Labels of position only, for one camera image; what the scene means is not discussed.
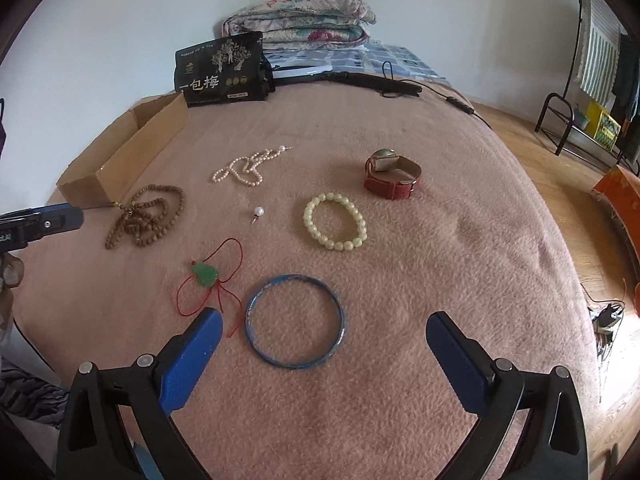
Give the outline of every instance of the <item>bed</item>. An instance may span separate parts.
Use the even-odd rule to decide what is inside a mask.
[[[280,145],[292,149],[260,167],[260,186],[231,176],[211,181],[233,158]],[[410,199],[364,189],[364,161],[380,148],[421,165]],[[426,320],[437,310],[494,358],[538,372],[567,366],[588,434],[596,424],[593,332],[559,229],[498,137],[436,94],[384,99],[315,82],[278,88],[265,102],[193,108],[131,192],[149,183],[187,193],[183,215],[159,242],[140,249],[125,238],[106,250],[119,212],[102,208],[86,211],[79,231],[24,252],[15,317],[63,383],[84,361],[130,365],[182,332],[190,319],[176,312],[177,287],[191,260],[227,237],[244,248],[228,283],[243,302],[265,280],[300,273],[326,282],[345,309],[343,343],[309,370],[269,366],[242,331],[223,339],[174,413],[212,478],[434,478],[474,423],[425,343]],[[367,221],[369,238],[350,253],[321,248],[303,225],[308,200],[330,190],[348,196]],[[252,224],[256,206],[265,214]],[[353,229],[330,208],[318,222],[337,237]],[[214,258],[221,276],[237,261],[234,248]],[[198,294],[184,297],[185,310]],[[227,332],[238,309],[223,302]],[[261,312],[263,341],[289,356],[318,351],[334,322],[306,288],[281,289]],[[515,426],[522,423],[518,417]],[[514,442],[510,434],[488,478],[498,478]]]

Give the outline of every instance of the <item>green jade pendant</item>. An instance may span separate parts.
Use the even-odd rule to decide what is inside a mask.
[[[191,270],[202,286],[212,287],[216,284],[219,270],[204,262],[197,262],[191,266]]]

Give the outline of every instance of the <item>red string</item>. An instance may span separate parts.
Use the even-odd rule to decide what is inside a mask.
[[[240,328],[240,324],[242,323],[242,317],[243,317],[243,310],[242,310],[242,301],[240,301],[240,298],[238,298],[234,293],[232,293],[230,290],[228,290],[228,288],[226,288],[224,286],[224,283],[228,282],[233,276],[236,275],[236,272],[238,272],[238,270],[240,269],[240,267],[242,267],[242,261],[244,260],[244,252],[242,251],[242,244],[240,243],[240,240],[237,240],[236,238],[227,238],[224,242],[222,242],[218,248],[213,251],[209,256],[207,256],[202,262],[206,262],[207,260],[209,260],[214,254],[216,254],[224,244],[226,244],[228,241],[233,240],[238,244],[238,247],[240,248],[240,263],[238,264],[238,266],[235,268],[235,270],[229,275],[229,277],[226,280],[216,280],[216,283],[214,283],[213,286],[209,287],[209,290],[207,291],[207,295],[204,297],[204,299],[202,300],[202,302],[200,302],[200,305],[196,308],[196,310],[194,310],[193,312],[189,312],[188,314],[183,313],[180,310],[180,291],[182,290],[182,288],[187,284],[187,282],[189,280],[193,280],[196,276],[194,274],[191,274],[190,276],[188,276],[178,287],[177,292],[175,293],[175,309],[178,311],[178,314],[180,314],[183,317],[190,317],[193,316],[194,314],[197,314],[202,307],[205,305],[205,303],[207,303],[207,300],[209,299],[209,297],[211,296],[211,293],[213,292],[213,289],[216,288],[217,292],[218,292],[218,304],[220,306],[220,312],[222,314],[224,314],[224,309],[222,307],[222,298],[220,297],[220,289],[224,290],[227,294],[230,294],[231,296],[234,297],[234,299],[238,302],[238,320],[236,321],[235,326],[233,327],[233,329],[231,330],[231,332],[229,332],[229,334],[227,334],[227,337],[233,337],[234,334],[238,331],[238,328]]]

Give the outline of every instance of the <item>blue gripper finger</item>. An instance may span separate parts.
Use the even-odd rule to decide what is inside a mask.
[[[184,334],[172,338],[160,352],[159,402],[167,415],[185,405],[221,338],[222,316],[205,308]],[[169,362],[163,363],[165,349]]]
[[[487,370],[491,358],[476,341],[466,338],[444,312],[429,316],[426,337],[462,407],[469,413],[482,415],[488,406]],[[485,373],[479,368],[479,361],[485,365]]]

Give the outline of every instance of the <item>red leather watch strap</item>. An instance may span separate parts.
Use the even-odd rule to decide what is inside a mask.
[[[398,163],[396,164],[396,167],[408,174],[411,174],[414,177],[414,180],[402,182],[382,180],[376,176],[375,159],[370,158],[365,163],[365,172],[367,173],[367,176],[364,181],[364,187],[370,192],[388,200],[409,198],[415,189],[415,184],[417,184],[420,179],[420,166],[404,156],[398,156]]]

